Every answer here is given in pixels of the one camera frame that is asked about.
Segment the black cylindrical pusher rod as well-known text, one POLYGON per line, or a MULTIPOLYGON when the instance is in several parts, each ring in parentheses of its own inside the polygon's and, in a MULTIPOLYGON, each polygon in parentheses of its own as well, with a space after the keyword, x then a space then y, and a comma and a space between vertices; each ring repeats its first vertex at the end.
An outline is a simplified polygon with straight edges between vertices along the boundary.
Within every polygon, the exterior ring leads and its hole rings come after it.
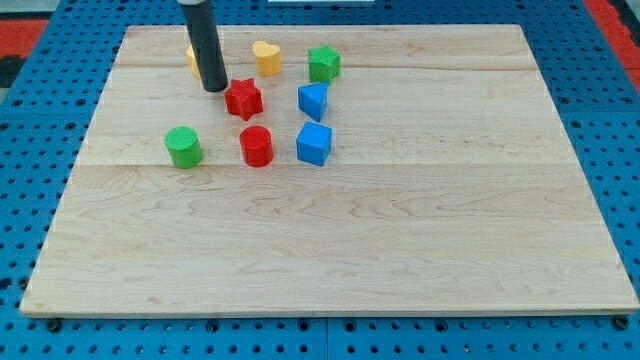
POLYGON ((199 69, 202 87, 221 92, 228 86, 213 5, 210 0, 178 0, 199 69))

